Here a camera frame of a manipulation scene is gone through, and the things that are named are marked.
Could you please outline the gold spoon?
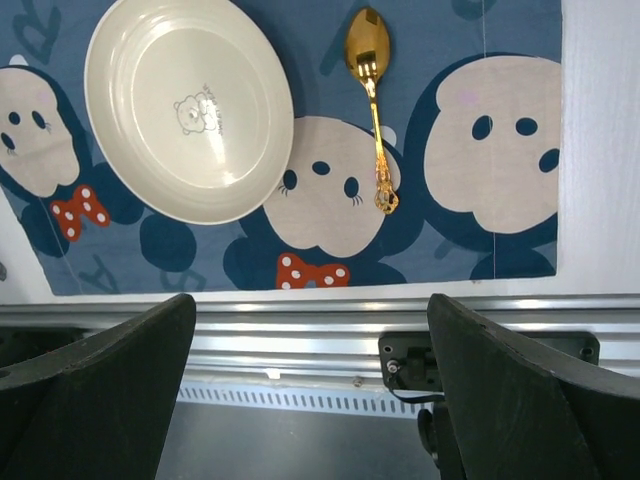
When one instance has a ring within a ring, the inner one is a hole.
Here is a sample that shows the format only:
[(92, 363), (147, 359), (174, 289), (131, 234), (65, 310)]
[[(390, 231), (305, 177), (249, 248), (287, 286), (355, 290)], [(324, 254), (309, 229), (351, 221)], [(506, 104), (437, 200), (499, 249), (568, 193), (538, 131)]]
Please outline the gold spoon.
[(390, 215), (398, 207), (399, 198), (383, 144), (378, 83), (391, 60), (391, 42), (386, 24), (374, 8), (364, 7), (352, 17), (344, 41), (344, 58), (347, 69), (363, 86), (368, 97), (376, 149), (374, 202), (380, 211)]

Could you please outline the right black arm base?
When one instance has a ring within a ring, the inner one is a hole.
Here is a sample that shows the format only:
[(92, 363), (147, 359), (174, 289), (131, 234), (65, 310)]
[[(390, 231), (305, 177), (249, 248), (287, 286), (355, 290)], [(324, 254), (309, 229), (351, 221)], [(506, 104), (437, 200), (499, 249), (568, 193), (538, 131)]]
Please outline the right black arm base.
[(468, 479), (604, 479), (599, 343), (586, 333), (513, 332), (489, 321), (385, 333), (390, 389), (446, 404)]

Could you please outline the blue bear print cloth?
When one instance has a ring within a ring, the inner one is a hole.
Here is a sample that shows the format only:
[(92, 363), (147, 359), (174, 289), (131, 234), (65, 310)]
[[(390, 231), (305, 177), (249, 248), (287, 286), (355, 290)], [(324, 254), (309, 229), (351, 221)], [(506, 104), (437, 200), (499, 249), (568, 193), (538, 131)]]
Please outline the blue bear print cloth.
[(243, 1), (283, 63), (292, 157), (263, 207), (190, 226), (145, 206), (89, 131), (81, 59), (104, 1), (5, 1), (1, 70), (54, 92), (108, 224), (63, 232), (76, 185), (2, 188), (58, 296), (364, 287), (556, 272), (562, 7), (557, 1), (377, 1), (391, 37), (383, 143), (400, 204), (373, 204), (374, 136), (341, 51), (358, 1)]

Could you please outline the cream round plate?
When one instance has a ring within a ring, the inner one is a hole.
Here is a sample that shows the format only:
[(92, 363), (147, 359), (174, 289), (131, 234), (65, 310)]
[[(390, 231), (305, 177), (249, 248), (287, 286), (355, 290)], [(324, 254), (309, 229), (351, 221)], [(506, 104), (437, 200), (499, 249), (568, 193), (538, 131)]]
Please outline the cream round plate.
[(91, 128), (152, 209), (218, 225), (260, 207), (287, 166), (294, 109), (261, 29), (229, 1), (118, 1), (89, 43)]

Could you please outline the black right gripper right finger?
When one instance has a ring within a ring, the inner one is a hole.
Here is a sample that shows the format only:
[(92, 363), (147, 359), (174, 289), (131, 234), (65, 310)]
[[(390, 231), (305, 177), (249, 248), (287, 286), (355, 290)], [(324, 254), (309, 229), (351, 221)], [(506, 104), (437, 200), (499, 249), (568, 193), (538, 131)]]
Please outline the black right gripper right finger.
[(469, 479), (636, 479), (639, 381), (435, 294), (427, 319)]

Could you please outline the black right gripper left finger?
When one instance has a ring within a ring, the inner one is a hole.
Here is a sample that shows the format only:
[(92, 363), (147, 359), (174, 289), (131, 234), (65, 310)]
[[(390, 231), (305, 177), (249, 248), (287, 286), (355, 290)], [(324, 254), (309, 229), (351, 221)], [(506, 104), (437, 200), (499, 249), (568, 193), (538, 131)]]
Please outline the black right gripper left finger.
[(178, 294), (2, 368), (2, 478), (154, 478), (195, 324), (195, 300)]

